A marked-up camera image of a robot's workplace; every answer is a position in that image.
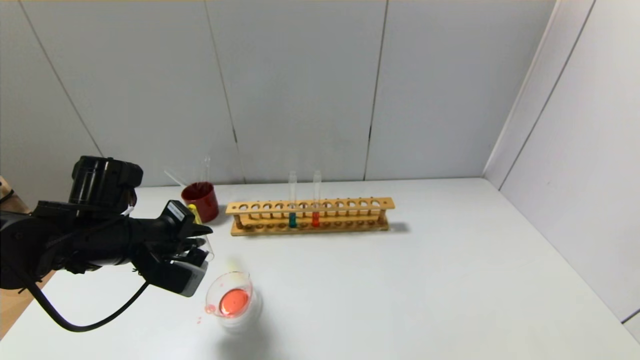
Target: white table surface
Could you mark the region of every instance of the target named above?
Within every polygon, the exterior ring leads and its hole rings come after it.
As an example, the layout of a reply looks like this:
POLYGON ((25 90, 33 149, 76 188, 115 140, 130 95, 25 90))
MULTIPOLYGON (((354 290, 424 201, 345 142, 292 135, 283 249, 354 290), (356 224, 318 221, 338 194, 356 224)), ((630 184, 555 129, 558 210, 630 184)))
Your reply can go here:
MULTIPOLYGON (((287 198, 286 184, 217 186, 220 204, 287 198)), ((141 188, 156 217, 177 187, 141 188)), ((309 184, 298 198, 311 198, 309 184)), ((210 235, 216 259, 196 294, 149 287, 95 331, 58 327, 33 302, 0 341, 4 359, 640 359, 640 345, 554 248, 483 179, 325 183, 323 197, 391 196, 392 230, 259 238, 210 235), (204 313, 237 258, 264 299, 254 331, 226 335, 204 313)), ((93 323, 142 284, 131 265, 58 272, 44 291, 93 323)))

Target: blue liquid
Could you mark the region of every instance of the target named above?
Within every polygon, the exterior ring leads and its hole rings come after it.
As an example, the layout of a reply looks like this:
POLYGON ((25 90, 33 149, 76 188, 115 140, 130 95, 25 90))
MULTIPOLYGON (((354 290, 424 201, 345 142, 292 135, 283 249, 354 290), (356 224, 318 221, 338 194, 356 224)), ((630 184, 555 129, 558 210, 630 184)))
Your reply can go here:
POLYGON ((289 213, 289 227, 296 227, 296 213, 289 213))

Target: test tube rack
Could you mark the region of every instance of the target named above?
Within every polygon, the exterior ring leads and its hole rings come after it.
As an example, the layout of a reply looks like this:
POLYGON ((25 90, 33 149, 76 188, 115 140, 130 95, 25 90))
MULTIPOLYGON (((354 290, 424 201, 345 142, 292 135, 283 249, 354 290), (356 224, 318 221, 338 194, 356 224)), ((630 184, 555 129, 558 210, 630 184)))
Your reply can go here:
POLYGON ((231 202, 227 215, 233 215, 232 236, 345 233, 389 230, 387 210, 396 205, 390 197, 324 199, 319 208, 312 200, 231 202), (320 213, 320 226, 311 224, 312 214, 320 213), (289 227, 289 213, 296 213, 296 227, 289 227))

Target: red mug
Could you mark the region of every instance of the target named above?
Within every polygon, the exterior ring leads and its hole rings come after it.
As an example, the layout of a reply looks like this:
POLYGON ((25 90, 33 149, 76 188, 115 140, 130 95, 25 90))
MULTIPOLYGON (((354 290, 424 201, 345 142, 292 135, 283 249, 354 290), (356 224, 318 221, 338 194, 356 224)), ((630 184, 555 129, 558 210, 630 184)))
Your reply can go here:
POLYGON ((218 200, 212 183, 193 183, 184 188, 180 196, 185 204, 196 206, 203 223, 210 222, 218 216, 218 200))

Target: glass test tube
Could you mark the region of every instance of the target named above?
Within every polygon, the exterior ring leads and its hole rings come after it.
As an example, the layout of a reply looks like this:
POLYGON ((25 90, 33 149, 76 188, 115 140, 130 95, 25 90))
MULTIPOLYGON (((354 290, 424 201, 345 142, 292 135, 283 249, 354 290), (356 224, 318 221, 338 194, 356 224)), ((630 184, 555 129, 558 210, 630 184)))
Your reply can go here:
POLYGON ((320 184, 322 183, 322 175, 320 170, 314 172, 314 212, 312 213, 311 226, 320 226, 320 184))
POLYGON ((289 172, 289 208, 293 209, 289 213, 289 227, 296 227, 296 183, 298 182, 298 177, 296 176, 295 171, 289 172))

